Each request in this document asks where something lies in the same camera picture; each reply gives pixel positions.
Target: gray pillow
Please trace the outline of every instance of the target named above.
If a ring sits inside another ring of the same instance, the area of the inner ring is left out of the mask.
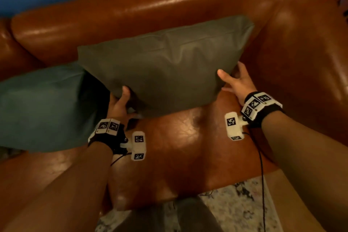
[[[129,105],[157,117],[214,102],[254,24],[237,15],[132,38],[78,47],[79,63],[116,97],[132,91]]]

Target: forearm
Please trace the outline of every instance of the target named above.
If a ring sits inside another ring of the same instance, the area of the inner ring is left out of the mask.
[[[111,160],[112,151],[108,146],[93,143],[8,225],[5,232],[94,231]]]
[[[348,148],[280,111],[262,122],[275,158],[307,207],[329,231],[348,219]]]

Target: green fabric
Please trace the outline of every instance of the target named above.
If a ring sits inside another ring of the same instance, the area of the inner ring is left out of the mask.
[[[0,83],[1,146],[52,152],[86,144],[106,117],[110,92],[77,63]]]
[[[130,106],[143,117],[157,117],[216,100],[254,24],[237,15],[78,47],[79,63],[115,96],[132,91]]]

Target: black cable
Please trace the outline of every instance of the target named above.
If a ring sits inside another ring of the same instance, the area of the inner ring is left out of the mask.
[[[263,179],[263,163],[262,163],[262,156],[261,156],[261,152],[259,149],[259,146],[256,143],[256,140],[254,139],[254,137],[247,133],[247,132],[243,132],[243,134],[248,135],[251,140],[255,143],[255,146],[259,152],[259,157],[260,157],[260,164],[261,164],[261,182],[262,182],[262,211],[263,211],[263,231],[266,232],[266,208],[264,206],[264,179]]]
[[[113,165],[116,161],[118,161],[120,158],[122,158],[122,157],[124,157],[124,156],[127,156],[127,155],[132,155],[132,153],[131,153],[131,152],[128,152],[127,154],[124,154],[124,155],[118,157],[116,160],[113,161],[113,163],[110,164],[110,166],[112,166],[112,165]]]

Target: wristband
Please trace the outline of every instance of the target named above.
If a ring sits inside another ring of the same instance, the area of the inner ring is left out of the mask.
[[[102,119],[88,138],[88,146],[93,142],[102,142],[110,147],[113,154],[127,154],[126,148],[121,148],[121,143],[127,143],[124,132],[125,126],[116,119]]]
[[[284,113],[283,105],[269,94],[256,91],[247,95],[241,113],[252,128],[260,128],[263,119],[274,111]]]

